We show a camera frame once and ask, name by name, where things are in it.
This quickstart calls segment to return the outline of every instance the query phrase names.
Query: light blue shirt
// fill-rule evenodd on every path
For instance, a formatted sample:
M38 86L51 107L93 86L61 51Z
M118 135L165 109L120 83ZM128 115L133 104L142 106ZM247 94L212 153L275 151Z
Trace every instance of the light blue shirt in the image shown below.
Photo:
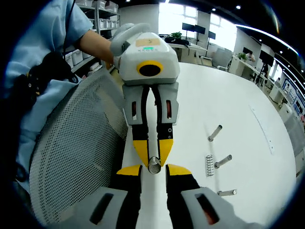
M43 58L51 51L62 50L66 36L65 23L72 3L73 0L49 2L21 37L6 70L4 82L6 96L9 95L16 77L26 74L31 67L41 64ZM90 28L92 28L91 22L75 4L67 34L67 47L75 43ZM45 92L37 97L32 110L23 117L16 161L25 168L27 177L37 135L45 125L48 115L75 85L69 81L51 80ZM28 178L20 184L29 192Z

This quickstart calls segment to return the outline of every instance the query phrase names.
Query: monitor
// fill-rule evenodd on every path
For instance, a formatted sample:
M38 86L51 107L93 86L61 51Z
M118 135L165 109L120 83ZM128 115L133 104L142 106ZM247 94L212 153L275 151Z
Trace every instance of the monitor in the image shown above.
M182 29L194 32L195 31L195 26L190 25L190 24L186 24L186 23L182 23Z
M266 63L270 66L273 65L274 57L269 55L268 53L261 50L261 54L259 55L259 59L263 61L263 63Z
M243 49L243 53L248 54L248 53L250 53L250 52L252 52L250 49L247 49L246 47L244 47L244 49Z
M209 31L209 35L208 35L208 37L209 38L212 38L212 39L216 39L216 34L215 33L213 33L213 32L211 32L211 31Z
M201 33L201 34L205 34L205 28L201 27L199 25L195 25L195 32Z

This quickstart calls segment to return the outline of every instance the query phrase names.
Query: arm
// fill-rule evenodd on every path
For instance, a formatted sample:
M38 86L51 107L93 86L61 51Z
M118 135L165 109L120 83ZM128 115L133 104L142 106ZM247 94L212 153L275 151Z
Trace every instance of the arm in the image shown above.
M113 64L110 44L109 40L89 30L75 43L75 47L89 55Z

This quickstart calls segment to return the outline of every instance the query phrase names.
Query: window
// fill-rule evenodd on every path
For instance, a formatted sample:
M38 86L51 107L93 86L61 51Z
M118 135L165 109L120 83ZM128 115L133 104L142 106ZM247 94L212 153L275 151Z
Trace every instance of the window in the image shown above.
M282 72L283 72L283 71L282 71L281 66L280 66L279 64L277 64L276 61L273 61L273 65L272 65L272 67L271 67L271 69L270 69L270 73L269 73L269 75L272 77L272 79L273 79L274 81L276 81L278 78L281 78Z
M210 39L210 43L234 51L237 27L233 23L211 13L210 31L216 34L216 39Z
M172 4L159 4L159 34L171 34L181 32L186 36L186 31L182 30L182 23L195 25L197 23L197 8ZM195 32L188 31L187 37L195 38Z

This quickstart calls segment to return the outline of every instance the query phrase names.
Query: storage bin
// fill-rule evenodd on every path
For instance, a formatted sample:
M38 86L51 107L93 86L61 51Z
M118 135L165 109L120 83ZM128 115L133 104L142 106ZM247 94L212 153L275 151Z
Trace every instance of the storage bin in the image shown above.
M73 62L73 65L77 65L78 63L82 62L83 58L82 58L82 52L81 50L75 50L73 53L72 53L72 62Z
M100 29L105 28L105 19L100 19Z
M111 28L115 28L116 21L111 21Z
M92 6L92 0L76 0L75 3L82 5L82 6Z
M104 0L93 1L92 6L95 7L96 4L97 4L98 9L104 10L106 1L104 1Z
M95 29L94 19L89 19L89 21L92 23L92 29Z
M87 54L87 53L85 53L85 52L82 52L82 58L83 58L83 59L87 59L87 58L89 58L89 57L91 57L91 55L89 55L89 54Z
M111 21L110 20L107 20L105 19L105 28L110 28L111 27Z
M66 54L66 62L73 68L72 52Z
M107 9L108 11L117 13L117 12L118 12L118 7L119 7L119 6L118 6L117 4L115 4L114 2L108 1L108 2L106 3L105 9Z

